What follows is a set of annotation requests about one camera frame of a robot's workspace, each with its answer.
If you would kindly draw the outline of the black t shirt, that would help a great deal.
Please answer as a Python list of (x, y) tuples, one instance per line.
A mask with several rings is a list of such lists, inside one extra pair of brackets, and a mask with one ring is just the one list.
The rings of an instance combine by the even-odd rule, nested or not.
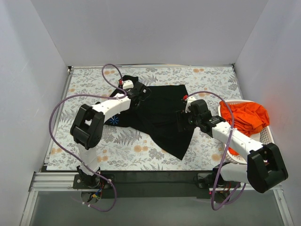
[(188, 94), (185, 85), (149, 86), (140, 106), (121, 112), (105, 122), (108, 126), (132, 127), (148, 134), (160, 148), (182, 160), (190, 145), (193, 130), (179, 132), (176, 112), (185, 109), (182, 98)]

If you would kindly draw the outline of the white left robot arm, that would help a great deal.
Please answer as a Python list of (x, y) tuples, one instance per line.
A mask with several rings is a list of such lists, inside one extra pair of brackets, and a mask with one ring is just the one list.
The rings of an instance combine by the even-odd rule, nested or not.
[(125, 92), (117, 93), (102, 103), (82, 105), (71, 127), (71, 135), (82, 160), (77, 171), (81, 181), (89, 188), (96, 188), (100, 183), (99, 175), (95, 174), (100, 170), (96, 146), (102, 138), (104, 123), (121, 112), (136, 109), (151, 94), (150, 89), (140, 82), (127, 80), (121, 83), (121, 87)]

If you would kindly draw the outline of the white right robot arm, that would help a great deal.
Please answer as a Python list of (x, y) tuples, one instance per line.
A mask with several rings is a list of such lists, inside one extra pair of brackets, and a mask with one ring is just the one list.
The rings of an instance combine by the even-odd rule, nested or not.
[(230, 181), (250, 184), (254, 190), (264, 193), (288, 179), (288, 172), (281, 152), (274, 143), (263, 144), (238, 130), (220, 116), (213, 116), (205, 100), (184, 97), (186, 107), (177, 112), (180, 132), (199, 128), (201, 132), (234, 149), (246, 161), (245, 164), (223, 162), (213, 169), (213, 183), (218, 187)]

